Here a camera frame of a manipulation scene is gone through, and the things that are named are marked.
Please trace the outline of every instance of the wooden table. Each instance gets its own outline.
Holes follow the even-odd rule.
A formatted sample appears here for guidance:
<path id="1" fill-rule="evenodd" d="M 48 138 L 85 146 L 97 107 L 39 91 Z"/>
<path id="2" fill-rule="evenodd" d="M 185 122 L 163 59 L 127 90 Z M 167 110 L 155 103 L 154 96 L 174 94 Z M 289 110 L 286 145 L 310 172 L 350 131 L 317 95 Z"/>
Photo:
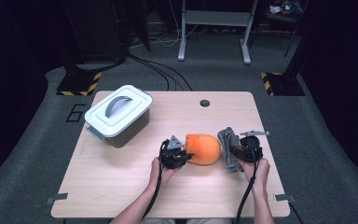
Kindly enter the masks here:
<path id="1" fill-rule="evenodd" d="M 95 105 L 111 91 L 97 92 Z M 250 92 L 239 91 L 149 91 L 153 96 L 150 122 L 122 148 L 114 148 L 89 132 L 85 124 L 69 163 L 51 214 L 56 218 L 116 217 L 145 189 L 151 161 L 161 142 L 174 134 L 183 144 L 188 133 L 218 132 L 231 127 L 235 134 L 264 131 Z M 208 100 L 208 107 L 200 105 Z M 268 202 L 274 217 L 290 213 L 287 202 L 276 202 L 273 194 L 284 194 L 269 142 L 258 136 L 269 160 Z M 228 173 L 222 152 L 219 161 L 200 166 L 187 163 L 168 185 L 160 189 L 149 218 L 235 217 L 248 183 L 241 172 Z M 249 195 L 243 217 L 254 216 Z"/>

